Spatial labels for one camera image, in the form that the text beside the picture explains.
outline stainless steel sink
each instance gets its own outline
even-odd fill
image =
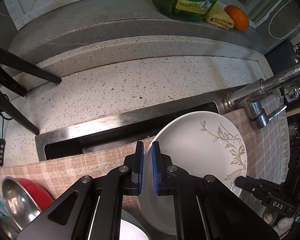
[[[241,87],[183,98],[37,135],[39,161],[111,149],[155,136],[169,122],[190,112],[225,114],[228,110],[221,103],[222,97]]]

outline faucet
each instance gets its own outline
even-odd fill
[[[282,105],[271,114],[267,115],[262,108],[260,100],[266,98],[270,93],[288,83],[300,78],[300,61],[293,67],[266,79],[259,79],[234,93],[227,93],[222,103],[229,111],[244,108],[250,118],[253,129],[258,130],[265,127],[271,119],[280,114],[287,106]]]

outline floral pattern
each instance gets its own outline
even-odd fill
[[[213,142],[218,141],[219,139],[227,142],[225,149],[228,149],[231,155],[233,156],[233,161],[231,162],[231,165],[237,165],[242,166],[241,168],[235,170],[231,174],[227,175],[225,180],[229,180],[231,184],[234,184],[235,179],[240,176],[241,171],[244,171],[247,169],[247,161],[242,161],[241,157],[245,154],[245,148],[242,143],[242,139],[239,137],[239,134],[232,135],[229,133],[220,123],[220,126],[218,128],[217,134],[215,135],[208,131],[206,129],[206,121],[203,121],[201,123],[202,129],[201,131],[208,132],[210,135],[214,137]]]

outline terrazzo countertop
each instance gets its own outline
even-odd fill
[[[264,74],[257,61],[213,56],[138,59],[91,68],[37,87],[12,104],[40,133],[100,117],[246,85]],[[34,134],[5,122],[4,166],[38,161]]]
[[[38,63],[37,66],[58,77],[65,77],[117,62],[169,56],[215,56],[254,61],[265,59],[259,52],[228,42],[198,37],[155,35],[126,37],[81,46],[48,58]],[[27,91],[48,82],[26,73],[20,73],[14,78]],[[3,86],[0,87],[0,90],[7,94],[10,100],[18,97],[17,94]]]

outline screw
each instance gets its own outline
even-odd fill
[[[174,165],[170,165],[170,166],[167,168],[167,170],[170,171],[170,172],[174,172],[174,171],[177,170],[177,167],[174,166]]]
[[[82,183],[88,183],[91,180],[91,177],[88,175],[85,175],[83,177],[81,177],[81,182]]]
[[[213,175],[207,175],[206,176],[206,181],[207,182],[215,182],[215,180],[216,180],[216,177],[213,176]]]
[[[121,172],[126,172],[126,171],[128,171],[128,170],[129,170],[129,167],[128,167],[128,166],[123,165],[123,166],[120,166],[120,167],[119,167],[119,171],[121,171]]]

